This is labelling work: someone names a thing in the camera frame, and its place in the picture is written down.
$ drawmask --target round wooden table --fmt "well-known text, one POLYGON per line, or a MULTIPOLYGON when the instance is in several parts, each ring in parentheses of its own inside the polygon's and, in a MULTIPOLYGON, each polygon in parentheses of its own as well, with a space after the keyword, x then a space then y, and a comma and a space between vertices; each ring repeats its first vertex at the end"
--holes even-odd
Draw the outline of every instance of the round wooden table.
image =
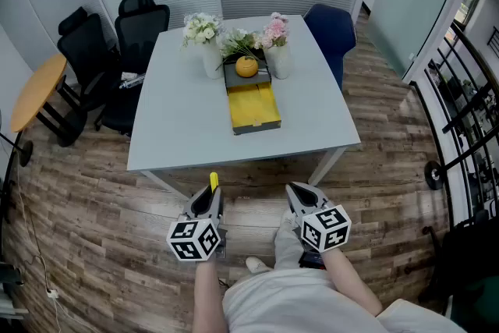
POLYGON ((24 85, 21 94, 17 98, 10 128, 13 132, 20 132, 25 129, 35 117, 42 121, 58 137, 61 147, 68 147, 74 143, 83 132, 83 127, 87 122, 87 113, 82 112, 78 104, 69 94, 76 94, 69 88, 63 76, 66 65, 65 57, 58 53, 50 57, 24 85), (49 103, 48 99, 57 90, 62 98, 71 106, 70 111, 62 117, 49 103), (44 109, 56 122, 55 126, 45 115, 41 113, 44 109))

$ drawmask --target white vase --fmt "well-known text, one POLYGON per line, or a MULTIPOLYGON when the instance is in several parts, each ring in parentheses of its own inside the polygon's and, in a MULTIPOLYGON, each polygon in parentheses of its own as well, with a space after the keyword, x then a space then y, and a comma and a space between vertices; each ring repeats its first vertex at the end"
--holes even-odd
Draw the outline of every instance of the white vase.
POLYGON ((206 75, 212 80, 222 78, 224 75, 224 66, 221 64, 222 57, 216 39, 212 37, 210 41, 200 44, 200 51, 206 75))
POLYGON ((264 49, 265 58, 271 74, 280 80, 285 80, 291 72, 291 57, 288 45, 272 46, 264 49))

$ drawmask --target white flower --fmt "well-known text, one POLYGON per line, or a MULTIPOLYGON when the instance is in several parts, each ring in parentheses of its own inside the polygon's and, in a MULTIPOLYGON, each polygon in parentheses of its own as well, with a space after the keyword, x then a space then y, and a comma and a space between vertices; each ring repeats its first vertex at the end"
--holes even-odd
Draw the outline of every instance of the white flower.
POLYGON ((211 28, 207 28, 203 33, 206 39, 211 39, 215 35, 215 32, 211 28))
POLYGON ((206 40, 206 37, 204 36, 204 32, 199 32, 196 35, 196 43, 204 43, 205 40, 206 40))

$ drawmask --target black office chair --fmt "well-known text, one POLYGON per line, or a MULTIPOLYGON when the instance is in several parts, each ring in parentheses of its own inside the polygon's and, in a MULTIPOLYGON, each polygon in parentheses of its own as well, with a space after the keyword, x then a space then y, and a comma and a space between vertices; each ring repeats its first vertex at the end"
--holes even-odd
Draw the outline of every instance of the black office chair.
MULTIPOLYGON (((122 0, 115 21, 123 72, 144 74, 160 32, 168 29, 170 9, 154 0, 122 0)), ((117 90, 102 112, 102 125, 130 134, 142 84, 117 90)))
POLYGON ((83 7, 64 19, 58 27, 62 37, 57 48, 68 59, 81 85, 80 107, 88 112, 103 105, 121 82, 119 53, 109 50, 98 14, 87 15, 83 7))

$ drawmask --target chair backrest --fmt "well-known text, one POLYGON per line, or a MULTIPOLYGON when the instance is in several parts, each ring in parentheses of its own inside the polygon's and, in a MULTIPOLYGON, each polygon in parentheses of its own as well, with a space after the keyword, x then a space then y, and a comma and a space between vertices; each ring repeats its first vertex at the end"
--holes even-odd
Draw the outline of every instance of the chair backrest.
POLYGON ((57 48, 68 59, 78 83, 84 89, 97 74, 109 67, 109 54, 101 19, 87 15, 83 7, 64 19, 58 27, 62 37, 57 48))
POLYGON ((356 32, 349 12, 316 4, 303 19, 325 55, 344 56, 356 46, 356 32))
POLYGON ((122 0, 115 21, 122 70, 145 73, 160 32, 168 29, 170 9, 154 0, 122 0))

